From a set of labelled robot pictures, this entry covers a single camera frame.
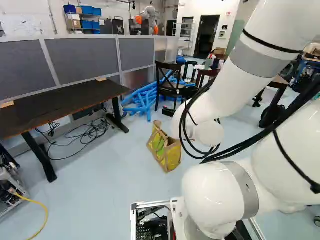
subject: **dark wooden tabletop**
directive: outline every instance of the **dark wooden tabletop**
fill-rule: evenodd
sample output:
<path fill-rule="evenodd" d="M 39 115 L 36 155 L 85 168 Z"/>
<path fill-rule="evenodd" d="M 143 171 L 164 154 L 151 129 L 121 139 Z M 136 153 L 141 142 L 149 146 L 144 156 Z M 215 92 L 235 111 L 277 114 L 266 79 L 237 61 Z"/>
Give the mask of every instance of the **dark wooden tabletop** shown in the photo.
<path fill-rule="evenodd" d="M 10 138 L 106 102 L 130 89 L 111 80 L 88 81 L 14 101 L 0 109 L 0 138 Z"/>

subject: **gray cubicle partition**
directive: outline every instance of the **gray cubicle partition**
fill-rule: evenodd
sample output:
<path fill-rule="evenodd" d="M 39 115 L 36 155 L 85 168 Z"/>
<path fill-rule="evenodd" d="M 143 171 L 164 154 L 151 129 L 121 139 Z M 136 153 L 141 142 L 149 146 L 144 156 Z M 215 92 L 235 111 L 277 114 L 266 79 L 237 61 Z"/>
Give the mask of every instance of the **gray cubicle partition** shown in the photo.
<path fill-rule="evenodd" d="M 62 85 L 119 72 L 114 38 L 46 39 Z"/>
<path fill-rule="evenodd" d="M 177 52 L 175 36 L 1 37 L 0 104 L 97 77 L 136 89 L 155 80 L 155 59 Z"/>
<path fill-rule="evenodd" d="M 120 38 L 122 71 L 154 64 L 155 40 L 151 38 Z"/>
<path fill-rule="evenodd" d="M 166 61 L 167 54 L 167 38 L 157 37 L 154 39 L 155 60 L 159 62 Z"/>
<path fill-rule="evenodd" d="M 0 44 L 0 101 L 55 86 L 39 40 Z"/>

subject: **yellow shopping bag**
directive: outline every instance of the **yellow shopping bag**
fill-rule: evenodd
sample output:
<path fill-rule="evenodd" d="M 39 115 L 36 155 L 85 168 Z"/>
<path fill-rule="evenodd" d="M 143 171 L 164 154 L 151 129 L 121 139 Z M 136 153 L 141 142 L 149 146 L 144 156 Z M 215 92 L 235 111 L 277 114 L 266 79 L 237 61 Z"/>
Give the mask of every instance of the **yellow shopping bag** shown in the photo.
<path fill-rule="evenodd" d="M 182 151 L 181 143 L 179 140 L 168 136 L 161 129 L 161 121 L 155 120 L 153 122 L 152 135 L 146 146 L 166 173 L 179 166 Z"/>

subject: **black desk leg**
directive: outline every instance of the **black desk leg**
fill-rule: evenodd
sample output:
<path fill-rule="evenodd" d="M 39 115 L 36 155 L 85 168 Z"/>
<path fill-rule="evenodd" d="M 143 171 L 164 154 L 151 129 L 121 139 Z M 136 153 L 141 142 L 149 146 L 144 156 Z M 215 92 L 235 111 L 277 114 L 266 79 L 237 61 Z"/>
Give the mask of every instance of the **black desk leg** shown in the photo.
<path fill-rule="evenodd" d="M 266 128 L 270 123 L 272 124 L 273 121 L 276 120 L 276 119 L 274 119 L 275 116 L 272 116 L 272 113 L 275 113 L 274 109 L 277 107 L 281 97 L 284 95 L 286 88 L 287 88 L 287 86 L 279 88 L 279 90 L 276 92 L 276 94 L 275 94 L 275 96 L 269 106 L 269 109 L 267 110 L 264 117 L 259 122 L 260 128 Z"/>
<path fill-rule="evenodd" d="M 31 150 L 34 152 L 36 157 L 39 159 L 40 163 L 42 164 L 43 170 L 45 172 L 46 178 L 48 179 L 49 183 L 54 182 L 58 177 L 55 173 L 54 167 L 50 162 L 50 158 L 40 148 L 36 140 L 31 136 L 30 132 L 25 132 L 25 133 L 22 133 L 21 135 L 24 138 L 25 142 L 29 145 Z"/>
<path fill-rule="evenodd" d="M 20 168 L 19 163 L 16 162 L 16 160 L 11 156 L 11 154 L 5 149 L 5 147 L 0 143 L 0 153 L 3 153 L 6 157 L 9 163 L 13 163 L 18 169 Z"/>
<path fill-rule="evenodd" d="M 257 107 L 260 108 L 261 107 L 259 102 L 262 101 L 262 94 L 264 94 L 265 89 L 266 88 L 262 89 L 261 92 L 259 92 L 258 95 L 255 96 L 255 98 L 253 99 L 254 103 L 253 103 L 252 107 L 254 107 L 254 108 L 257 108 Z"/>
<path fill-rule="evenodd" d="M 106 115 L 110 121 L 116 125 L 118 128 L 120 128 L 122 131 L 124 131 L 125 134 L 129 132 L 129 129 L 122 124 L 121 122 L 121 115 L 120 115 L 120 109 L 119 109 L 119 100 L 118 97 L 116 96 L 115 98 L 112 98 L 112 106 L 113 106 L 113 112 L 114 116 L 110 113 Z"/>

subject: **doorway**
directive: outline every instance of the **doorway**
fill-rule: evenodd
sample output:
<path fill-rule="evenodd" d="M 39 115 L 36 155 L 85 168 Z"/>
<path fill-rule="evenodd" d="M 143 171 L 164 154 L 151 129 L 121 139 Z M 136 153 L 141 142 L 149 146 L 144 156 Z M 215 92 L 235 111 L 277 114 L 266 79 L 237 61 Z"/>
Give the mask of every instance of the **doorway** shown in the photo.
<path fill-rule="evenodd" d="M 214 45 L 220 15 L 204 15 L 200 18 L 194 57 L 206 59 Z"/>
<path fill-rule="evenodd" d="M 176 29 L 174 29 L 174 24 L 177 23 L 177 20 L 168 20 L 166 21 L 166 36 L 175 36 Z"/>

